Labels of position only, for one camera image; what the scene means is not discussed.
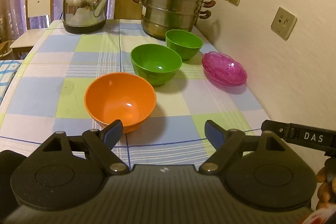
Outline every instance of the ribbed gray surface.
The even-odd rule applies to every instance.
[[[193,165],[137,165],[128,175],[111,177],[83,205],[61,212],[22,206],[4,223],[297,224],[308,213],[307,208],[283,213],[250,208],[232,198],[217,177],[201,175]]]

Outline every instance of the white wooden chair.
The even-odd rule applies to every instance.
[[[19,59],[19,53],[29,52],[46,30],[46,28],[31,29],[29,18],[48,15],[49,23],[53,22],[53,5],[54,0],[26,0],[27,31],[10,46],[16,59]]]

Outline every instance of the silver screw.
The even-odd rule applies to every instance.
[[[121,162],[116,162],[110,165],[110,169],[114,172],[121,172],[125,170],[126,168],[127,166],[125,164],[122,164]]]
[[[207,172],[213,172],[213,171],[216,171],[218,169],[218,165],[214,164],[212,162],[207,162],[205,164],[202,164],[201,167],[204,171],[207,171]]]

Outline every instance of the human hand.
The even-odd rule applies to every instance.
[[[316,175],[317,182],[321,183],[317,191],[317,197],[319,202],[316,205],[316,210],[319,208],[326,206],[329,203],[330,198],[336,194],[336,178],[332,181],[332,183],[327,183],[326,176],[326,167],[323,167]]]

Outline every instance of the pink bowl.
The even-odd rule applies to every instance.
[[[208,77],[223,86],[240,86],[246,83],[247,74],[243,66],[229,55],[208,52],[202,58]]]

